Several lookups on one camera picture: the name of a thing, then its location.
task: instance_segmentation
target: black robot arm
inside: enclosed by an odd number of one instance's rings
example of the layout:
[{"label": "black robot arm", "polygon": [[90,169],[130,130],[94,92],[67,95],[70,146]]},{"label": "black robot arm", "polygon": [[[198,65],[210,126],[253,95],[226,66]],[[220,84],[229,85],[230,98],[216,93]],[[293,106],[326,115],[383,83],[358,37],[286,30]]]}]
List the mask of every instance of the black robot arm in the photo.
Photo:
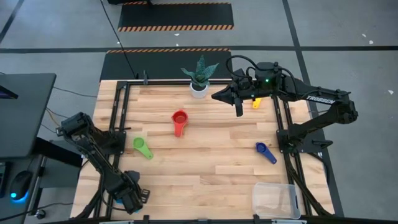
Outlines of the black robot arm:
[{"label": "black robot arm", "polygon": [[349,124],[358,117],[354,102],[348,97],[350,92],[306,85],[294,78],[287,69],[280,67],[277,62],[261,62],[254,66],[255,79],[245,74],[242,69],[231,72],[233,82],[211,97],[235,105],[238,117],[243,115],[243,100],[254,101],[256,98],[268,96],[278,96],[284,101],[308,100],[331,105],[326,113],[303,124],[289,126],[284,142],[291,147],[297,146],[311,132],[333,123]]},{"label": "black robot arm", "polygon": [[103,178],[101,188],[107,190],[116,200],[121,199],[128,214],[142,208],[149,191],[141,190],[138,185],[139,173],[121,172],[104,156],[104,148],[118,147],[120,144],[114,133],[99,130],[87,114],[78,113],[62,121],[57,134],[63,136],[66,142],[76,146],[92,163]]}]

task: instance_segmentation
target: potted plant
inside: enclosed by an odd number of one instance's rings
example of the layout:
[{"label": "potted plant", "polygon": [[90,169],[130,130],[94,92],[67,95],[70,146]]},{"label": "potted plant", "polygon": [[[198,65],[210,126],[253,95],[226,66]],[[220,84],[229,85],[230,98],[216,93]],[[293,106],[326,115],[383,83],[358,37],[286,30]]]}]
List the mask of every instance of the potted plant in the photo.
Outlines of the potted plant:
[{"label": "potted plant", "polygon": [[209,78],[216,71],[219,63],[205,67],[205,57],[202,55],[197,63],[196,72],[189,72],[185,68],[181,68],[182,72],[191,77],[191,93],[195,98],[203,98],[207,94],[209,86]]}]

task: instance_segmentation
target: butcher block tabletop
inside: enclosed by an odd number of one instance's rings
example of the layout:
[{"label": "butcher block tabletop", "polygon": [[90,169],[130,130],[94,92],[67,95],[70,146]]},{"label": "butcher block tabletop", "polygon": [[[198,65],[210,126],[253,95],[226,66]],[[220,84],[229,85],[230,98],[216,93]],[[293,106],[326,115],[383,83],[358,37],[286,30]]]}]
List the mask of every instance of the butcher block tabletop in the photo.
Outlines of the butcher block tabletop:
[{"label": "butcher block tabletop", "polygon": [[[117,80],[102,81],[93,121],[108,130]],[[204,99],[195,99],[188,85],[134,85],[130,88],[125,128],[126,150],[119,168],[141,174],[139,185],[150,190],[144,208],[132,215],[113,210],[112,220],[249,219],[252,190],[257,182],[287,184],[283,155],[276,138],[277,121],[273,101],[263,98],[258,109],[252,101],[243,103],[243,116],[235,108],[212,100],[211,94],[225,85],[210,85]],[[123,93],[116,127],[121,116]],[[289,103],[294,123],[310,119],[305,101]],[[182,137],[174,136],[172,115],[179,109],[188,114]],[[146,140],[153,158],[148,160],[133,149],[135,137]],[[256,142],[265,143],[275,158],[271,164],[256,152]],[[322,206],[333,213],[323,164],[301,154],[308,189]],[[98,189],[99,173],[88,163],[80,172],[71,217],[77,216]],[[299,205],[304,214],[302,203]],[[102,204],[101,215],[106,206]]]}]

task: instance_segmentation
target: red measuring cup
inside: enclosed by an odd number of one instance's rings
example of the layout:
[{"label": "red measuring cup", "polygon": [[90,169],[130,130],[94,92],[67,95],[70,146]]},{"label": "red measuring cup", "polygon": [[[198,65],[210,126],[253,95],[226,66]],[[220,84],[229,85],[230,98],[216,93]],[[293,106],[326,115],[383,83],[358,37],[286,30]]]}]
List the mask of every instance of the red measuring cup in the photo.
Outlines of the red measuring cup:
[{"label": "red measuring cup", "polygon": [[181,137],[182,129],[188,121],[188,115],[184,110],[176,111],[172,116],[174,122],[174,135],[175,137]]}]

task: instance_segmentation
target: hazard stripe tape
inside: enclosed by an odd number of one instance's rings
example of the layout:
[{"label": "hazard stripe tape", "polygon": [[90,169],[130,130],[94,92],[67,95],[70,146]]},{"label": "hazard stripe tape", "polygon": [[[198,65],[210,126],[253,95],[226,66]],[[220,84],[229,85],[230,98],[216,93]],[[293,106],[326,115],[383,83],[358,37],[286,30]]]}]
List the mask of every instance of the hazard stripe tape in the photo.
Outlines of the hazard stripe tape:
[{"label": "hazard stripe tape", "polygon": [[[134,50],[124,50],[125,53],[149,53],[149,52],[194,52],[194,51],[231,51],[228,48],[190,48],[190,49],[134,49]],[[123,50],[109,50],[108,53],[123,53]]]},{"label": "hazard stripe tape", "polygon": [[[139,1],[139,2],[127,2],[124,3],[123,6],[127,5],[138,5],[142,4],[145,5],[147,2],[145,1]],[[186,3],[153,3],[153,5],[181,5],[181,4],[230,4],[229,2],[186,2]]]},{"label": "hazard stripe tape", "polygon": [[178,30],[231,30],[233,25],[180,25],[180,26],[139,26],[119,27],[119,32],[178,31]]}]

